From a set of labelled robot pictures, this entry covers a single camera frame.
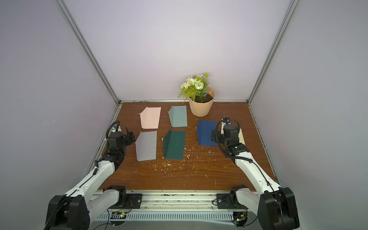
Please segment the navy blue envelope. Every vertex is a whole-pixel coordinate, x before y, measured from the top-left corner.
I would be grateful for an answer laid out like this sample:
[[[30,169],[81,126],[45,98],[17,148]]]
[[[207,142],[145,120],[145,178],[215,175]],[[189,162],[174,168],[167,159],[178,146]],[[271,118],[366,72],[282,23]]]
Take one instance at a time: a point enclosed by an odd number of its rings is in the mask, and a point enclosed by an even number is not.
[[[216,128],[216,122],[212,120],[199,120],[196,127],[198,143],[202,146],[216,146],[211,140],[212,131]]]

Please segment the grey envelope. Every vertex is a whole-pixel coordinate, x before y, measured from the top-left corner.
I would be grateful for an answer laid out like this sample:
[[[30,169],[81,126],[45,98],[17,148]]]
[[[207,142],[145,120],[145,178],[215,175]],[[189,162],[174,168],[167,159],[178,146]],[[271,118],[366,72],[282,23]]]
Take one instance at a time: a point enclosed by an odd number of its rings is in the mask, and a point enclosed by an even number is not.
[[[137,161],[156,160],[157,131],[141,132],[136,140]]]

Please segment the pink envelope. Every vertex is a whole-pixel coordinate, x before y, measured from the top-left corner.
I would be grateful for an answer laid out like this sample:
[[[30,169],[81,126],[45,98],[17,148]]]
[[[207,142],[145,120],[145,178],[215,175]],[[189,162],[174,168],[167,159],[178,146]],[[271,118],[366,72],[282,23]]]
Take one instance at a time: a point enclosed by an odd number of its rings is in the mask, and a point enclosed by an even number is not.
[[[140,112],[142,129],[158,129],[161,115],[161,107],[146,107]]]

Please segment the dark green envelope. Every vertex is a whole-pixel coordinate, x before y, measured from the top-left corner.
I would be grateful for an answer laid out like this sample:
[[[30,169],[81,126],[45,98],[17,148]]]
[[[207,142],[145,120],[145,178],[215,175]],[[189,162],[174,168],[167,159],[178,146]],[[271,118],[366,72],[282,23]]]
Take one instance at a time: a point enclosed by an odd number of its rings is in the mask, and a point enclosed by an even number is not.
[[[185,140],[185,131],[169,130],[167,135],[163,138],[164,158],[183,160]]]

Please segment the mint green envelope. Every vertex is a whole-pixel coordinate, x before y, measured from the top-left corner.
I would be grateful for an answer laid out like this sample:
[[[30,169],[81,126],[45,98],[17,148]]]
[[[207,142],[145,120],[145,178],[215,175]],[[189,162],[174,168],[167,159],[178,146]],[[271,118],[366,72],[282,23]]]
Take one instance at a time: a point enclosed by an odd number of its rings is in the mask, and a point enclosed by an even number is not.
[[[168,112],[172,127],[187,127],[187,107],[172,106]]]

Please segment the cream yellow envelope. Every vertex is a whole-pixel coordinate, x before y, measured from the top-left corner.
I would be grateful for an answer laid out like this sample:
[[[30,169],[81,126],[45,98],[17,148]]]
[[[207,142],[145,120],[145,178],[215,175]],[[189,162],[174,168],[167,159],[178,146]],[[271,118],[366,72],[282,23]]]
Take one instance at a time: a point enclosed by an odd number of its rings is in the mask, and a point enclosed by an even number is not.
[[[243,133],[242,133],[242,129],[239,130],[239,134],[238,134],[238,138],[239,138],[239,142],[246,145],[245,141],[244,141],[244,137],[243,137]]]

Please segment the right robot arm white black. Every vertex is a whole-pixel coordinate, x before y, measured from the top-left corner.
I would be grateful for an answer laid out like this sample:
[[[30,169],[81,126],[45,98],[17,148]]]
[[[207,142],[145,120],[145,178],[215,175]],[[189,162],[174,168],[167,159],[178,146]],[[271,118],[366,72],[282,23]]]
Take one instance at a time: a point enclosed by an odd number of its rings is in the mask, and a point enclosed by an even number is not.
[[[234,187],[230,193],[231,201],[256,214],[264,230],[298,229],[300,220],[292,190],[271,179],[241,140],[240,133],[240,125],[234,125],[227,117],[212,131],[221,153],[244,172],[255,189],[252,192],[246,186]]]

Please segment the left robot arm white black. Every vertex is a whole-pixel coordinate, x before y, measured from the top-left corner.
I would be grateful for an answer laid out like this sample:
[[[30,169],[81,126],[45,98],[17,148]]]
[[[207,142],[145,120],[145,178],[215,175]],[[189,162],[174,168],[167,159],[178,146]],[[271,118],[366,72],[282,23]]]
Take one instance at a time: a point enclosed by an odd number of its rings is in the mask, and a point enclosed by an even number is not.
[[[92,198],[104,181],[119,168],[127,146],[136,141],[131,131],[112,132],[106,138],[106,152],[94,162],[94,168],[75,187],[50,200],[46,230],[87,230],[91,222],[111,206],[126,205],[124,186],[109,186],[97,198]]]

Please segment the artificial green flower plant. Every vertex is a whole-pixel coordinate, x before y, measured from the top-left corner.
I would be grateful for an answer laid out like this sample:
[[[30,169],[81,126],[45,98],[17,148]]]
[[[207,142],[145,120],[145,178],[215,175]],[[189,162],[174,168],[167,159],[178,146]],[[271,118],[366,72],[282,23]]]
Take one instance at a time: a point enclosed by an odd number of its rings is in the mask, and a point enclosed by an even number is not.
[[[178,98],[190,98],[192,101],[204,103],[208,95],[209,74],[190,76],[182,83]]]

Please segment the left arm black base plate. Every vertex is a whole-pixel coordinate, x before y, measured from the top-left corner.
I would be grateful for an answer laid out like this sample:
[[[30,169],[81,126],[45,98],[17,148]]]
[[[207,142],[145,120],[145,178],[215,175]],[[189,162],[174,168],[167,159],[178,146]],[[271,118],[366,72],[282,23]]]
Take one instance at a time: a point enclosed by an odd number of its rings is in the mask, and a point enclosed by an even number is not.
[[[143,194],[133,193],[127,194],[126,200],[122,203],[115,204],[109,209],[140,209]]]

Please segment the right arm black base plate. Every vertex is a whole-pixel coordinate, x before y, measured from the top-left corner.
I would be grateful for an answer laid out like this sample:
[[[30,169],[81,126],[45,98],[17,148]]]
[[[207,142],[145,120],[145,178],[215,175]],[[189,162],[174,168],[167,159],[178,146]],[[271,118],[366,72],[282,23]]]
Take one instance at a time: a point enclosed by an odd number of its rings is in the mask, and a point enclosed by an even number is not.
[[[246,206],[238,203],[233,195],[225,193],[216,194],[216,198],[212,200],[212,205],[218,209],[248,209]]]

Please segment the aluminium rail frame front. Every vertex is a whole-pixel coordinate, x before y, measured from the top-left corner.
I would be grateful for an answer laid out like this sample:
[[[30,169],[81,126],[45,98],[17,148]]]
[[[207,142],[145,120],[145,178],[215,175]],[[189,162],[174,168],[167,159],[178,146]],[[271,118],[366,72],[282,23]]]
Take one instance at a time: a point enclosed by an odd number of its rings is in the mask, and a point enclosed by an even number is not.
[[[153,209],[158,209],[159,207],[168,209],[199,209],[200,206],[215,207],[212,205],[212,200],[216,198],[216,195],[195,195],[195,194],[166,194],[163,196],[150,195],[147,200],[142,197],[142,203],[140,209],[145,206],[151,207]]]

